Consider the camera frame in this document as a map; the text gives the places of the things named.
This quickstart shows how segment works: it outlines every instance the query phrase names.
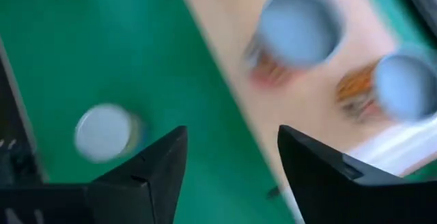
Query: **blurry can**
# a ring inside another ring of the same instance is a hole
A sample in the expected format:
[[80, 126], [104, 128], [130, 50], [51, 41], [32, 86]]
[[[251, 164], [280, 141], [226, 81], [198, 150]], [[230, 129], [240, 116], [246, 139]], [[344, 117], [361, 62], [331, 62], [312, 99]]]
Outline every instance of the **blurry can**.
[[343, 30], [333, 0], [267, 0], [245, 53], [251, 79], [264, 87], [287, 83], [329, 60]]
[[378, 61], [349, 71], [337, 84], [336, 101], [350, 117], [363, 122], [384, 119], [385, 113], [376, 99], [374, 72]]
[[99, 104], [79, 120], [74, 142], [83, 156], [101, 163], [140, 148], [145, 136], [137, 115], [115, 104]]
[[435, 52], [401, 48], [349, 71], [338, 83], [340, 107], [357, 121], [419, 121], [437, 112]]

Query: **can label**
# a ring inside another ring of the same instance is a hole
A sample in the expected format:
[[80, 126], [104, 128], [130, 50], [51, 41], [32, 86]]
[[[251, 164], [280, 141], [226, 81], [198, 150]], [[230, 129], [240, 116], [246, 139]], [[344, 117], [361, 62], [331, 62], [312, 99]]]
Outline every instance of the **can label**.
[[251, 40], [246, 51], [246, 60], [252, 65], [251, 78], [264, 87], [286, 84], [300, 71], [284, 66], [257, 38]]
[[359, 122], [386, 118], [374, 89], [373, 74], [378, 62], [349, 71], [337, 84], [337, 104]]
[[130, 136], [126, 147], [123, 149], [122, 155], [131, 153], [137, 148], [144, 145], [142, 143], [145, 141], [145, 126], [141, 119], [132, 113], [130, 115]]

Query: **cylindrical container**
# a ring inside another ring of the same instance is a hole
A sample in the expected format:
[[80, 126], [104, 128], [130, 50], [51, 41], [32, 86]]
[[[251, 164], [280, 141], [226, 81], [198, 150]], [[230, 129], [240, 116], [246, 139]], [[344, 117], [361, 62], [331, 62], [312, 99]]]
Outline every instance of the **cylindrical container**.
[[336, 99], [350, 117], [417, 121], [437, 112], [435, 54], [404, 49], [349, 71], [338, 83]]
[[246, 50], [251, 78], [272, 87], [329, 60], [344, 35], [334, 0], [267, 0]]
[[145, 125], [135, 114], [115, 104], [99, 104], [76, 125], [74, 142], [89, 160], [101, 163], [130, 153], [145, 141]]

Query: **can lid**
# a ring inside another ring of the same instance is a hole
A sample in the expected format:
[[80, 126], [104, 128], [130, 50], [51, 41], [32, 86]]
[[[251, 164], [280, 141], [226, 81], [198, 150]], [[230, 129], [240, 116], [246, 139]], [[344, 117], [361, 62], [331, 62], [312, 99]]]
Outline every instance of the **can lid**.
[[344, 37], [343, 23], [335, 0], [268, 0], [257, 33], [277, 61], [307, 69], [335, 54]]
[[419, 53], [389, 55], [375, 75], [378, 101], [391, 117], [422, 120], [437, 112], [437, 75]]
[[77, 150], [94, 162], [110, 160], [123, 152], [131, 132], [130, 114], [114, 104], [99, 104], [79, 120], [74, 135]]

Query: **wooden board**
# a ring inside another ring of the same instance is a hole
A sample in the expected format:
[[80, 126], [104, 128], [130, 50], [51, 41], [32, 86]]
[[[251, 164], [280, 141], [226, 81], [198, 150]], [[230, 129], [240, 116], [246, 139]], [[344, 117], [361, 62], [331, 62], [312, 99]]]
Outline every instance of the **wooden board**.
[[266, 160], [286, 182], [276, 137], [288, 124], [348, 152], [390, 124], [356, 124], [334, 103], [335, 85], [351, 68], [375, 61], [395, 48], [368, 0], [337, 0], [346, 18], [343, 46], [333, 60], [285, 88], [262, 90], [248, 79], [243, 52], [255, 31], [265, 0], [188, 0], [216, 62], [227, 79]]

